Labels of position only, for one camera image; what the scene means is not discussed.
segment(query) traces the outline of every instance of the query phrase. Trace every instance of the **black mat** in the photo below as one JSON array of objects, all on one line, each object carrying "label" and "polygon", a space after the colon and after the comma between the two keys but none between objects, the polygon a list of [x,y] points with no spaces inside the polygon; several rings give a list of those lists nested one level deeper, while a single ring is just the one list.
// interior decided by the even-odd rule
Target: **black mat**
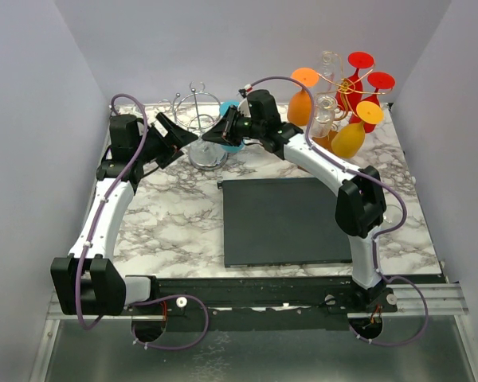
[{"label": "black mat", "polygon": [[313,178],[223,181],[225,266],[350,263],[336,196]]}]

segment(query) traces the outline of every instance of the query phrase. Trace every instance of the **white backdrop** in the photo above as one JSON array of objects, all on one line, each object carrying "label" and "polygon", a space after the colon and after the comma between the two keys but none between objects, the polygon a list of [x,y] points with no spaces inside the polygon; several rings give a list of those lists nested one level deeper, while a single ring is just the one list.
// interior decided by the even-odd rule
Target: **white backdrop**
[{"label": "white backdrop", "polygon": [[107,104],[50,0],[0,0],[0,382],[28,380],[74,243]]},{"label": "white backdrop", "polygon": [[478,0],[454,0],[394,105],[437,254],[478,340]]},{"label": "white backdrop", "polygon": [[[55,3],[104,94],[130,92],[152,103],[186,92],[192,80],[233,97],[261,77],[313,66],[322,50],[367,51],[400,89],[449,0]],[[295,92],[291,84],[269,87],[279,101]]]}]

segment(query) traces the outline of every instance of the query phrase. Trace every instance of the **marble table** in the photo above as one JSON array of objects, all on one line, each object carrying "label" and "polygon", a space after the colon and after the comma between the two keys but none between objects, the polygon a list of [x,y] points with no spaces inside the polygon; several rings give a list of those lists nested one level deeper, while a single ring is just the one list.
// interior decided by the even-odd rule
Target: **marble table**
[{"label": "marble table", "polygon": [[[216,106],[199,108],[201,113],[217,115]],[[437,275],[441,269],[413,179],[390,113],[386,105],[383,108],[384,121],[366,136],[352,160],[360,167],[376,167],[382,180],[402,195],[409,211],[406,224],[380,240],[382,269],[388,275]],[[284,118],[287,106],[280,105],[279,109]],[[154,120],[157,111],[156,106],[147,107],[149,121]],[[125,112],[138,114],[130,106],[120,108],[120,113]],[[178,113],[178,118],[186,122],[194,116],[191,106]],[[121,275],[160,278],[350,275],[352,264],[343,263],[234,268],[223,265],[223,205],[217,181],[308,176],[259,146],[248,146],[230,155],[221,169],[212,172],[195,169],[185,155],[140,183],[120,227],[114,264]],[[389,194],[386,203],[398,205]]]}]

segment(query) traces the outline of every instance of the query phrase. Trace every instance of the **marble surface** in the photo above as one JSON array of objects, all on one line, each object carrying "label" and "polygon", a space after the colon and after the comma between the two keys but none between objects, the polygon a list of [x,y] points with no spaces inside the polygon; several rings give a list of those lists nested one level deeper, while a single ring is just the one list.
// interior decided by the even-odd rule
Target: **marble surface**
[{"label": "marble surface", "polygon": [[[279,109],[282,116],[286,115],[286,106]],[[149,121],[154,120],[157,111],[165,110],[159,106],[147,107]],[[121,107],[120,113],[125,112],[136,110]],[[200,112],[217,115],[217,106],[202,105]],[[388,275],[440,274],[413,179],[386,107],[384,112],[384,122],[366,136],[353,159],[361,167],[376,167],[382,180],[402,195],[409,211],[401,229],[381,238],[382,269]],[[185,123],[194,116],[191,106],[178,113]],[[195,169],[185,155],[140,183],[120,227],[114,264],[122,275],[162,278],[350,275],[351,264],[244,268],[223,265],[223,206],[217,181],[307,176],[310,175],[259,146],[248,146],[229,156],[221,169],[212,172]],[[389,194],[386,202],[398,205]]]}]

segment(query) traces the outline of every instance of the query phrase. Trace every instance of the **gray wall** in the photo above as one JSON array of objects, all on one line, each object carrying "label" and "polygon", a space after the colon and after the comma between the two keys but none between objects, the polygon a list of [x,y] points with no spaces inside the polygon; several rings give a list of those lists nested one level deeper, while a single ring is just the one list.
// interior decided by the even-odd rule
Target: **gray wall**
[{"label": "gray wall", "polygon": [[81,226],[106,100],[50,0],[0,0],[0,382],[28,380],[49,265]]},{"label": "gray wall", "polygon": [[[400,88],[449,0],[55,3],[104,94],[130,92],[152,103],[186,92],[192,80],[221,98],[235,96],[248,82],[313,66],[322,50],[345,57],[372,53]],[[291,84],[269,87],[278,100],[295,90]]]},{"label": "gray wall", "polygon": [[478,1],[452,2],[397,98],[394,121],[478,339]]}]

